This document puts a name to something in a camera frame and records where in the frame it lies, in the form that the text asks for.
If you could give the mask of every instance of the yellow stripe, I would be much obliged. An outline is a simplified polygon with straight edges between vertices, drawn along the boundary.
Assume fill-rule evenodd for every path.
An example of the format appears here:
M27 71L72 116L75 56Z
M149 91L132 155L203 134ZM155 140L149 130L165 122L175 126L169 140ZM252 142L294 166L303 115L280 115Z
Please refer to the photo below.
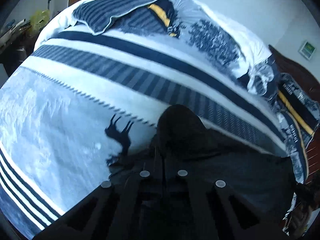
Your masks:
M165 13L165 11L160 6L158 6L156 4L150 4L148 6L148 8L153 10L158 15L158 17L164 22L164 25L166 27L169 26L170 19L167 18L167 14Z
M297 120L297 122L303 127L304 130L310 135L313 136L313 130L310 128L309 125L306 124L306 122L301 118L301 116L296 112L296 110L293 109L292 105L289 103L287 98L284 96L284 94L279 90L278 96L283 101L285 106L288 108L289 112L293 115L293 117Z
M306 160L306 167L307 167L307 176L306 176L306 180L309 176L309 163L308 163L308 156L307 156L307 153L306 153L306 148L304 146L304 142L303 142L303 139L302 139L302 135L301 135L301 130L300 130L300 127L296 121L296 119L290 114L288 113L288 115L291 117L292 121L294 122L294 124L296 125L297 127L297 130L298 130L298 134L299 134L299 138L300 138L300 143L301 143L301 147L302 147L302 151L303 151L303 156L304 156L304 159Z

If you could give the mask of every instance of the screw head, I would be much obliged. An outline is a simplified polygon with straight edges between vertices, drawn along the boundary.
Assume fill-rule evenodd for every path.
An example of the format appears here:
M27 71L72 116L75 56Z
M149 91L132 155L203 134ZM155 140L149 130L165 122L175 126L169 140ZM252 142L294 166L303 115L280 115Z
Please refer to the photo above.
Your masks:
M216 181L216 186L217 187L225 187L226 183L223 180L217 180Z
M141 171L140 176L143 178L147 178L150 176L150 172L149 171Z
M101 183L101 187L103 187L103 188L109 188L111 186L112 186L112 183L107 180Z
M179 170L179 171L178 171L178 175L179 175L180 177L184 177L184 176L187 176L187 175L188 175L188 172L185 171L185 170Z

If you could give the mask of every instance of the wooden headboard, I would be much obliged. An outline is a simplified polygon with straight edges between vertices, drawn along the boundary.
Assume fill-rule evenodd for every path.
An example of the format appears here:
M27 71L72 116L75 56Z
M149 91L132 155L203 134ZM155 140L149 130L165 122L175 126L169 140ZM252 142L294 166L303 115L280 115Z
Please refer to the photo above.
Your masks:
M283 56L271 45L269 45L269 49L275 57L279 71L292 75L295 81L310 96L312 100L320 102L320 84L318 80L306 68ZM310 174L306 183L309 183L312 180L313 174L320 169L320 153L318 154L320 150L320 128L316 131L313 140L309 143L306 150ZM320 214L317 216L316 220L313 222L302 239L318 239L319 235Z

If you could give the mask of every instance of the zigzag pattern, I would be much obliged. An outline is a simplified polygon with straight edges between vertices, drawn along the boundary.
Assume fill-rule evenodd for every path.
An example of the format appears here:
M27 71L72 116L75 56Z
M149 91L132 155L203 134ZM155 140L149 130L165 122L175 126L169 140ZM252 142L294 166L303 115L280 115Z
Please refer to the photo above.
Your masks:
M38 76L40 76L40 77L42 77L42 78L45 78L46 80L49 80L49 81L51 81L51 82L53 82L53 83L55 83L55 84L57 84L57 85L59 85L59 86L62 86L62 87L64 87L64 88L68 89L68 90L71 90L71 91L74 92L76 95L80 95L80 96L82 96L82 97L84 97L84 98L87 98L88 100L93 101L94 103L97 103L98 105L100 105L100 106L102 106L102 107L107 107L108 109L113 110L115 113L124 115L125 117L130 117L130 116L131 116L131 121L133 121L133 122L141 122L142 124L146 124L146 125L149 125L149 126L151 126L151 127L155 127L155 128L156 128L156 124L155 124L155 123L150 123L149 121L146 121L146 120L144 120L143 118L138 119L138 116L137 116L137 115L132 116L131 113L127 113L126 111L122 110L121 108L116 108L116 106L112 106L111 104L108 104L108 103L106 103L106 102L104 102L104 101L101 101L100 99L95 98L95 97L92 96L92 95L88 95L88 94L85 93L85 92L82 92L82 91L80 91L80 90L77 90L77 89L69 86L68 84L65 84L65 83L62 82L62 81L59 81L59 80L57 80L57 79L55 79L55 78L52 78L52 77L49 77L49 76L47 76L47 75L45 75L45 74L43 74L43 73L41 73L41 72L39 72L39 71L36 71L36 70L34 70L34 69L30 69L30 68L28 68L28 67L24 67L24 66L20 66L20 67L21 67L21 68L24 68L24 69L26 69L26 70L34 73L34 74L37 74Z

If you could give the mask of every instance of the blue and white bedspread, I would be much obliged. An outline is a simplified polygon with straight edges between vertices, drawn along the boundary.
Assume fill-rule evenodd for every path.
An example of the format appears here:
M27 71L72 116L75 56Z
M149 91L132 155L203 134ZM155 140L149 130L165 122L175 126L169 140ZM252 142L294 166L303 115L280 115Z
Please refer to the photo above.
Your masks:
M137 14L100 35L84 24L56 33L0 90L0 208L29 239L108 180L119 154L148 147L169 105L261 154L287 156L264 99L222 74L221 60L151 31L160 27L149 11L136 13L143 34L125 24Z

